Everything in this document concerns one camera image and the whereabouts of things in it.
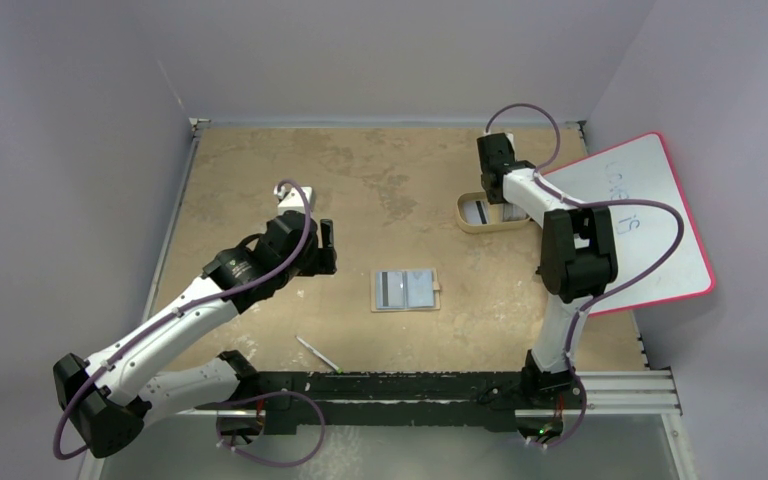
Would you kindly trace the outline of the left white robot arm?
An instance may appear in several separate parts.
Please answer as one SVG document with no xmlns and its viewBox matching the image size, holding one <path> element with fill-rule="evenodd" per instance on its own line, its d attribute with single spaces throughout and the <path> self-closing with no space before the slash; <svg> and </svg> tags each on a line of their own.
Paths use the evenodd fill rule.
<svg viewBox="0 0 768 480">
<path fill-rule="evenodd" d="M 237 351 L 189 370 L 166 366 L 196 341 L 266 301 L 296 277 L 337 271 L 334 223 L 285 211 L 265 231 L 220 251 L 178 297 L 145 323 L 88 357 L 67 353 L 53 366 L 62 410 L 52 453 L 114 455 L 150 425 L 194 407 L 244 409 L 290 396 L 261 387 L 259 372 Z"/>
</svg>

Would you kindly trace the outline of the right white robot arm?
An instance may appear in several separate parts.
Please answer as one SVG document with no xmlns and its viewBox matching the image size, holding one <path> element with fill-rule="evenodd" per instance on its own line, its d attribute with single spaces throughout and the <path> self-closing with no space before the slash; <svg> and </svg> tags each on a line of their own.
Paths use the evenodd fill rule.
<svg viewBox="0 0 768 480">
<path fill-rule="evenodd" d="M 548 292 L 543 323 L 521 372 L 524 399 L 544 407 L 573 384 L 572 365 L 589 307 L 618 275 L 611 214 L 586 207 L 548 182 L 527 161 L 515 158 L 512 137 L 477 139 L 481 185 L 491 204 L 518 207 L 541 228 L 536 270 Z"/>
</svg>

